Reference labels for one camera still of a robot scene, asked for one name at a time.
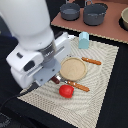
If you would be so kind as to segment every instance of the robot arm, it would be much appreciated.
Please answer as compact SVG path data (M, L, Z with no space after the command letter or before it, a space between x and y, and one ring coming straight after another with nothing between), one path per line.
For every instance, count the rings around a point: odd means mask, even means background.
M14 79L21 88L42 86L70 53L68 33L55 40L45 0L0 0L0 14L19 42L7 57Z

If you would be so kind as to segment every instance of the pot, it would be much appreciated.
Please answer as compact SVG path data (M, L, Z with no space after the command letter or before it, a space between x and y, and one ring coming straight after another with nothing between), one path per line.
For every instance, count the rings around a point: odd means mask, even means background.
M123 19L124 27L128 30L128 8L125 8L122 13L121 17Z
M63 4L60 7L61 17L68 21L73 21L79 18L80 16L80 6L75 3Z
M85 1L85 7L83 12L84 23L91 26L97 26L102 24L106 14L106 8L100 4L93 4L92 1L90 5L86 6L86 2L88 1L91 0Z

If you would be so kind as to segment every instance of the tabletop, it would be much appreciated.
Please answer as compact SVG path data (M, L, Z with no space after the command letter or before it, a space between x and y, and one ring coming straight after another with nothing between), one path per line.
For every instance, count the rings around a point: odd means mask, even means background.
M46 0L46 2L52 21L59 13L59 7L65 3L65 0ZM15 48L18 42L11 37L7 29L3 30L3 28L0 28L2 31L0 36L0 104L22 90L11 76L10 67L6 62L7 55ZM79 36L79 32L55 26L51 26L51 28L54 34L59 31L67 31L69 34ZM128 44L115 43L115 41L91 35L89 39L119 47L96 128L127 128ZM18 99L13 99L6 107L49 128L75 128L73 125Z

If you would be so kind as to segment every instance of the plate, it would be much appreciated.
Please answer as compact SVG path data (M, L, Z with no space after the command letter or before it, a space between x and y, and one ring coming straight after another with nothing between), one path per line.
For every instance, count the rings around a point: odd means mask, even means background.
M86 63L76 57L70 57L62 61L60 75L70 81L78 81L87 73Z

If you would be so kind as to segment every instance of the black cable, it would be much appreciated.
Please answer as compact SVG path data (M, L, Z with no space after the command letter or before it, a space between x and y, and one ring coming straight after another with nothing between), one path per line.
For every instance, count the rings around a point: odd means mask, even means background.
M3 107L4 107L10 100L12 100L12 99L14 99L14 98L17 98L17 97L20 97L20 96L23 96L23 95L25 95L25 94L31 92L32 90L37 89L38 87L39 87L39 86L37 85L37 83L34 82L34 83L31 85L31 87L30 87L27 91L25 91L25 92L23 92L23 93L20 93L20 94L18 94L18 95L15 95L15 96L12 96L12 97L8 98L5 102L2 103L2 105L1 105L1 107L0 107L0 112L2 112Z

